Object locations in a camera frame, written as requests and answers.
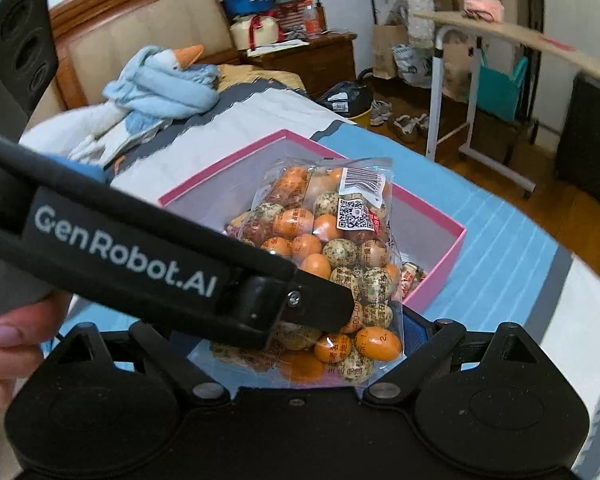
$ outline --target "pink fingernail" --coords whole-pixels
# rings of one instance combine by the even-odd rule
[[[0,325],[0,346],[17,346],[22,342],[20,330],[13,326]]]

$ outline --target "teal bag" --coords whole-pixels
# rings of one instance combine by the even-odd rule
[[[513,71],[513,76],[510,76],[489,68],[484,51],[480,52],[482,66],[478,86],[478,108],[509,123],[516,118],[522,82],[525,80],[529,60],[523,57]]]

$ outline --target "upholstered headboard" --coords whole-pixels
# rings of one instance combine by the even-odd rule
[[[65,0],[50,15],[60,65],[29,126],[104,101],[106,83],[147,44],[202,44],[203,62],[238,63],[216,0]]]

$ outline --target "pink box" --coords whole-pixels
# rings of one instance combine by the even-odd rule
[[[345,158],[312,140],[280,130],[192,176],[158,202],[170,212],[222,231],[227,221],[251,207],[265,171],[290,157]],[[395,184],[390,221],[398,250],[427,271],[427,277],[404,301],[422,313],[445,285],[466,228]]]

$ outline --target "wooden nightstand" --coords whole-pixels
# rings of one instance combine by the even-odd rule
[[[280,50],[257,57],[240,53],[243,64],[252,64],[266,70],[284,70],[300,76],[311,99],[324,94],[342,81],[356,80],[353,62],[353,40],[357,34],[333,34],[328,32],[309,45]]]

